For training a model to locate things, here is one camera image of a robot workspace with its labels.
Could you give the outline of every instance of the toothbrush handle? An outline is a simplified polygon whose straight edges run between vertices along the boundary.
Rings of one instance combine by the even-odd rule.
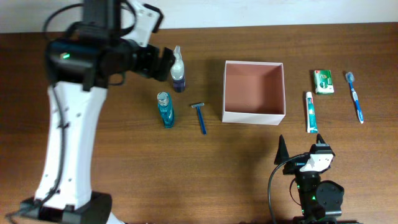
[[[205,127],[205,122],[204,122],[204,120],[203,120],[203,116],[201,115],[200,108],[197,107],[197,110],[198,110],[198,117],[199,117],[199,122],[200,122],[201,131],[202,131],[203,134],[207,134],[207,132],[206,132],[206,127]]]
[[[355,90],[353,90],[353,99],[355,101],[356,113],[358,115],[359,122],[363,124],[364,119],[363,119],[362,109],[361,106],[359,105],[358,95],[356,94]]]

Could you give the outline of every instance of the clear bottle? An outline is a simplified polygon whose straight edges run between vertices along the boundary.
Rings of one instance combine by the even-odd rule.
[[[185,70],[184,62],[182,61],[180,46],[174,49],[175,62],[170,72],[173,78],[173,88],[177,93],[181,93],[185,89]]]
[[[174,109],[170,93],[160,92],[157,95],[157,102],[165,128],[172,128],[174,125]]]

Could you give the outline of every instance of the wooden table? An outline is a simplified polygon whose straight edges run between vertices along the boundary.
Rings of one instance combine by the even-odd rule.
[[[129,223],[267,223],[267,183],[278,137],[290,155],[307,152],[303,92],[313,69],[330,69],[335,94],[316,95],[318,128],[336,158],[322,175],[345,188],[342,220],[398,222],[398,24],[270,26],[162,30],[159,47],[182,46],[187,89],[129,73],[111,87],[99,118],[92,187],[113,197]],[[0,35],[0,213],[34,194],[49,128],[45,42],[39,34]],[[278,126],[221,122],[225,60],[283,62],[286,117]],[[360,124],[344,71],[355,74]],[[156,94],[169,91],[177,116],[164,129]],[[208,135],[190,103],[205,102]],[[292,176],[274,177],[280,220],[301,215],[289,195]],[[21,223],[33,223],[21,219]]]

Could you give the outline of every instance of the green soap package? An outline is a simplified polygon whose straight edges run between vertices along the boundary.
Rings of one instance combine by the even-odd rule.
[[[335,92],[330,70],[315,70],[313,79],[315,81],[316,94],[333,94]]]

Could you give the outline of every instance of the white plastic box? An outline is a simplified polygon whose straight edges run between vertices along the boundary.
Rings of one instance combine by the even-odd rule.
[[[283,63],[225,62],[223,122],[278,125],[285,115]]]

